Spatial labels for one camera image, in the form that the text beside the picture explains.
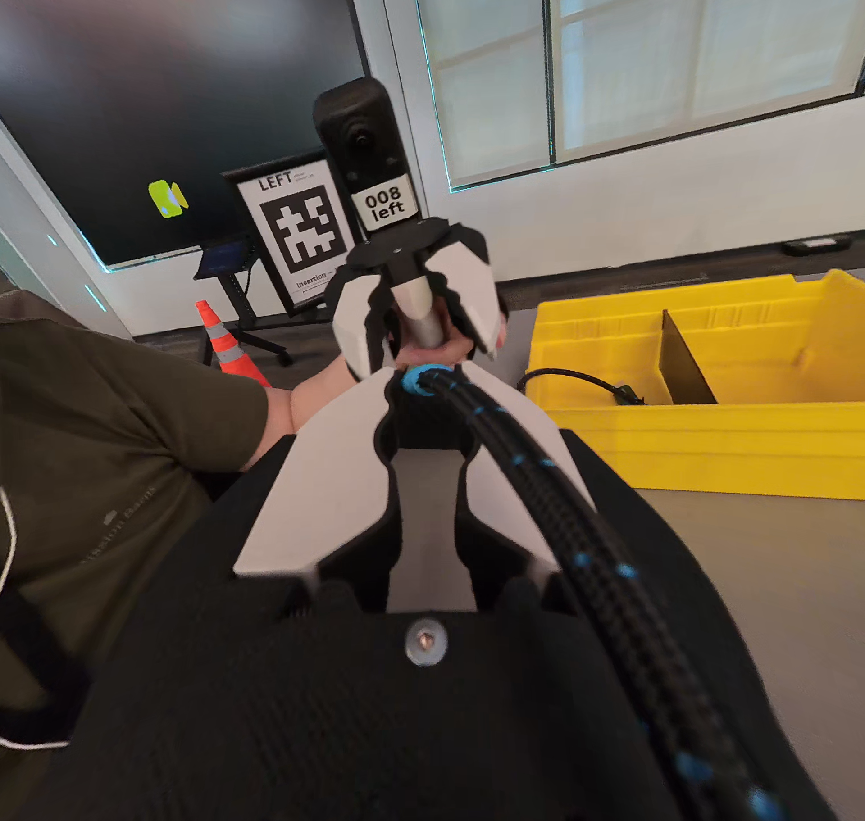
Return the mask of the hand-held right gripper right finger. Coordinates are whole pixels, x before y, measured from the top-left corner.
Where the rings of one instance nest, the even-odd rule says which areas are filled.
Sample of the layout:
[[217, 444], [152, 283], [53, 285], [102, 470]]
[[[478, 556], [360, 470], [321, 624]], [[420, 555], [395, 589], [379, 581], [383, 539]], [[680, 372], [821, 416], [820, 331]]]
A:
[[[546, 457], [568, 476], [594, 510], [596, 504], [592, 495], [554, 421], [525, 395], [477, 364], [465, 362], [462, 370], [471, 383], [504, 407], [528, 431], [546, 451]], [[560, 568], [535, 521], [487, 449], [479, 448], [468, 461], [466, 486], [470, 514], [510, 544], [527, 551], [528, 567], [524, 573], [540, 593], [545, 593], [550, 577], [559, 574]]]

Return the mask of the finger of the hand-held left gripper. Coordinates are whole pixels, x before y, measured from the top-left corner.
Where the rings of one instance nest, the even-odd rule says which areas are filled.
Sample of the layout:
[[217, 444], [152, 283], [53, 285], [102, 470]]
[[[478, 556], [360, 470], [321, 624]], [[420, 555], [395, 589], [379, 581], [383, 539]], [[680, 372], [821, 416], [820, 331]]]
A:
[[447, 239], [433, 248], [425, 273], [443, 300], [451, 324], [494, 361], [500, 348], [503, 309], [483, 239]]
[[395, 367], [401, 326], [391, 288], [380, 274], [338, 269], [330, 280], [330, 318], [355, 381]]

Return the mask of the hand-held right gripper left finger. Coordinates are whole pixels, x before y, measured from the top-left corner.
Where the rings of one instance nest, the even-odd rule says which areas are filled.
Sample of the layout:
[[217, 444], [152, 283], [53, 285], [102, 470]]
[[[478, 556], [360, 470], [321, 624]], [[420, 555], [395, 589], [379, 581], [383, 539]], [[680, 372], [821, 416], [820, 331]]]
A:
[[385, 367], [321, 409], [298, 432], [241, 549], [238, 577], [293, 577], [314, 591], [347, 581], [387, 595], [401, 555], [395, 390]]

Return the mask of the person's left forearm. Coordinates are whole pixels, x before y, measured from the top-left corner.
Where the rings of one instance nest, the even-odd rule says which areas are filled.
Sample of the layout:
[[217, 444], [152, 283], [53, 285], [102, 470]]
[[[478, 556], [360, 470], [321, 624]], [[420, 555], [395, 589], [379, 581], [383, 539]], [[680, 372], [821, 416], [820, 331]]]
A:
[[341, 354], [293, 390], [265, 388], [266, 421], [250, 464], [256, 463], [284, 437], [297, 435], [321, 409], [355, 385], [355, 378]]

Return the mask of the person's left hand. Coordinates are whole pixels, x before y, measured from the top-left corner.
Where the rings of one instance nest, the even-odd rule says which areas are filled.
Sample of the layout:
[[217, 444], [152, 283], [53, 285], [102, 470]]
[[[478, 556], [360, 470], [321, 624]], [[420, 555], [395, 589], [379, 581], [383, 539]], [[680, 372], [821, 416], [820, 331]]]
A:
[[424, 346], [421, 341], [429, 340], [431, 329], [422, 320], [405, 316], [397, 307], [391, 309], [387, 317], [389, 343], [399, 342], [395, 353], [395, 368], [405, 372], [424, 364], [454, 366], [473, 356], [475, 342], [465, 336], [452, 324], [447, 301], [437, 296], [433, 299], [433, 309], [429, 315], [430, 324], [437, 326], [441, 344], [435, 347]]

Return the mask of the orange traffic cone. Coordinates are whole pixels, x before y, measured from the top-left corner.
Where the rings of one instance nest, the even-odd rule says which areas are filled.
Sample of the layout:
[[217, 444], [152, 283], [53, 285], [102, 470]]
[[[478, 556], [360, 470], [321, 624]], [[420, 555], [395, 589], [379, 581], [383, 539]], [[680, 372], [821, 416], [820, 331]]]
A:
[[196, 302], [196, 309], [222, 371], [233, 376], [248, 377], [264, 388], [271, 388], [271, 383], [243, 351], [240, 342], [227, 329], [209, 303], [201, 299]]

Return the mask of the black stand with tablet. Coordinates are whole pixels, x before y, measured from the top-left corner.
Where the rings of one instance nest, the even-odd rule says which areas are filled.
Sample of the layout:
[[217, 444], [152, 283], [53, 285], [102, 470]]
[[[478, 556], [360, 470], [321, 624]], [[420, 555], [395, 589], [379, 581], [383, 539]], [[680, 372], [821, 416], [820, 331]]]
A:
[[210, 244], [201, 252], [200, 264], [195, 281], [216, 279], [234, 309], [237, 320], [228, 327], [226, 332], [239, 346], [244, 343], [275, 355], [276, 361], [284, 368], [294, 364], [294, 358], [283, 346], [263, 340], [254, 332], [259, 329], [269, 330], [288, 327], [291, 317], [288, 315], [258, 316], [248, 298], [246, 288], [241, 286], [237, 275], [246, 272], [246, 278], [251, 280], [252, 270], [258, 262], [259, 255], [250, 239], [233, 239], [226, 242]]

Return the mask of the large black screen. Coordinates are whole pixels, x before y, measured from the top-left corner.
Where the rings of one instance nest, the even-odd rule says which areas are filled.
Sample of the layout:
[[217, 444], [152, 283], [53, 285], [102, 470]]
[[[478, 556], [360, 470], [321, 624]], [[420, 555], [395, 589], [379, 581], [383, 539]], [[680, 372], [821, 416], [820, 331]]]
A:
[[222, 174], [365, 65], [351, 0], [1, 0], [2, 121], [108, 270], [243, 231]]

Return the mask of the yellow plastic bin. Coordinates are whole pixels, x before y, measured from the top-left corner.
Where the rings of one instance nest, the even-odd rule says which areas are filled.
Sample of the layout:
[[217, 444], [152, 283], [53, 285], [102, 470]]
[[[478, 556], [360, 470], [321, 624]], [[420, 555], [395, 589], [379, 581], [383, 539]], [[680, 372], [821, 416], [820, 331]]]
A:
[[[663, 310], [717, 405], [671, 402], [658, 370]], [[547, 301], [528, 398], [638, 489], [863, 500], [864, 284], [832, 269]]]

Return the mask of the black bin divider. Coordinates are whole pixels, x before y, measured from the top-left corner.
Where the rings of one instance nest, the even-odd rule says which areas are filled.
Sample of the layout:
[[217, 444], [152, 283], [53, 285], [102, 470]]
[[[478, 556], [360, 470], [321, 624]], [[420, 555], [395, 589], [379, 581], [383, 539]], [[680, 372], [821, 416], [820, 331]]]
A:
[[674, 318], [667, 309], [663, 310], [658, 370], [665, 381], [673, 404], [678, 406], [718, 404]]

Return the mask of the large paned window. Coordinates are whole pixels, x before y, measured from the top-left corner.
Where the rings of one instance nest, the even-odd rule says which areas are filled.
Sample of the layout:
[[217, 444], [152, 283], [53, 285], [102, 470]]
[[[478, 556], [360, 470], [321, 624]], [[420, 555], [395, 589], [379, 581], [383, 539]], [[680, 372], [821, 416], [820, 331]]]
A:
[[384, 0], [445, 193], [863, 95], [863, 0]]

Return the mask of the small black remote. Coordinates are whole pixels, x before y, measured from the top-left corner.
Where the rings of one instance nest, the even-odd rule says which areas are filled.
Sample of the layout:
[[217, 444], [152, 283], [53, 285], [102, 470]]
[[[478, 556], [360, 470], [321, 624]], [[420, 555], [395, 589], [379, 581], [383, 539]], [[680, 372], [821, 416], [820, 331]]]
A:
[[784, 255], [804, 258], [818, 254], [843, 253], [851, 248], [853, 242], [851, 235], [819, 236], [787, 241], [781, 243], [780, 249]]

